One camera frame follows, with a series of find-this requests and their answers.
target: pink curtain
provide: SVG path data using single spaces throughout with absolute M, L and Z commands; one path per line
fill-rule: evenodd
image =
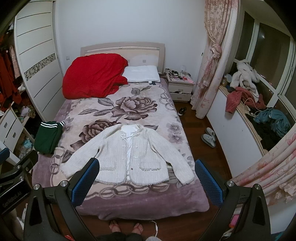
M 239 0 L 206 0 L 206 50 L 190 104 L 196 117 L 205 117 L 216 96 L 229 57 Z
M 239 186 L 262 186 L 267 204 L 296 196 L 296 124 L 257 163 L 232 179 Z

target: tweed jacket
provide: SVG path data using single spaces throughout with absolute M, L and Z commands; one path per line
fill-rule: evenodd
M 127 142 L 123 124 L 111 126 L 79 148 L 70 159 L 61 164 L 67 178 L 81 170 L 95 157 L 100 163 L 96 181 L 106 184 L 124 183 L 127 179 Z M 169 180 L 166 162 L 173 167 L 182 184 L 193 181 L 195 175 L 180 152 L 155 130 L 135 125 L 129 160 L 129 177 L 136 185 L 152 185 Z

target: sliding wardrobe door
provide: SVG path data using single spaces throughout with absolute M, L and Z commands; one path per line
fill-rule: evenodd
M 15 51 L 27 93 L 44 121 L 65 101 L 52 28 L 52 1 L 30 1 L 15 17 Z

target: gray slipper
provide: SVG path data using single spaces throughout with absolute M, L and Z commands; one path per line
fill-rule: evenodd
M 213 140 L 213 137 L 208 135 L 208 134 L 203 134 L 202 135 L 202 141 L 207 144 L 208 146 L 210 146 L 211 148 L 216 147 L 216 144 Z
M 214 132 L 210 127 L 207 127 L 207 128 L 205 129 L 205 132 L 206 132 L 209 136 L 212 136 L 212 137 L 213 137 L 213 141 L 216 141 L 215 132 Z

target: jacket sleeve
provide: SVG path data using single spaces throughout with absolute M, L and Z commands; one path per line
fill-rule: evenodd
M 66 163 L 60 165 L 61 171 L 70 178 L 75 172 L 80 171 L 92 157 L 96 157 L 98 150 L 104 138 L 101 132 L 75 151 Z
M 173 167 L 175 176 L 185 185 L 194 180 L 194 174 L 181 153 L 155 130 L 147 128 L 149 141 L 155 151 Z

